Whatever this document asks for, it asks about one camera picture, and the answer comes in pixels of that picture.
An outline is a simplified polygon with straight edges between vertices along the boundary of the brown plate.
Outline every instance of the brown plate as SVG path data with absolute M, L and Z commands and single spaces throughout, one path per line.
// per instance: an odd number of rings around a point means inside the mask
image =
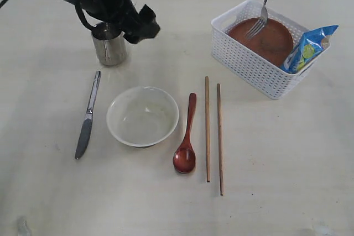
M 268 19 L 268 23 L 263 30 L 251 40 L 247 40 L 245 35 L 257 20 L 258 18 L 247 19 L 237 24 L 228 34 L 256 54 L 279 67 L 293 49 L 293 37 L 283 24 L 273 19 Z

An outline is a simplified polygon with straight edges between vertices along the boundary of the spoon handle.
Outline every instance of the spoon handle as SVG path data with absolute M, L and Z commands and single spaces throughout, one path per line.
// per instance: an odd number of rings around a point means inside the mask
M 189 95 L 187 127 L 186 127 L 186 135 L 184 137 L 189 141 L 190 141 L 190 131 L 192 128 L 192 122 L 193 122 L 196 106 L 197 106 L 197 95 L 195 93 L 191 93 Z

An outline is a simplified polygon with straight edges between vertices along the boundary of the fork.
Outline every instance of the fork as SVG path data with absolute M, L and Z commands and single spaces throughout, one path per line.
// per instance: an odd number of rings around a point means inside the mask
M 267 24 L 268 22 L 268 11 L 266 8 L 267 0 L 264 0 L 263 7 L 261 10 L 261 16 L 257 20 L 257 22 L 253 25 L 253 27 L 246 33 L 246 38 L 251 40 L 256 34 L 258 34 Z

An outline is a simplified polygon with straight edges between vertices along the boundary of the wooden chopstick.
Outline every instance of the wooden chopstick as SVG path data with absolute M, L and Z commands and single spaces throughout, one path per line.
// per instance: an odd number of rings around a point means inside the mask
M 217 84 L 217 127 L 218 127 L 218 144 L 219 144 L 220 195 L 223 196 L 223 148 L 222 148 L 220 84 Z
M 210 182 L 210 114 L 209 77 L 205 77 L 205 143 L 206 143 L 206 181 Z

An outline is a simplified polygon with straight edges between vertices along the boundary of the stainless steel cup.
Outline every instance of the stainless steel cup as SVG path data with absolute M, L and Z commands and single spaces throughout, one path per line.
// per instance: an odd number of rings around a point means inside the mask
M 101 22 L 91 32 L 96 55 L 104 66 L 117 66 L 127 58 L 123 33 L 114 25 Z

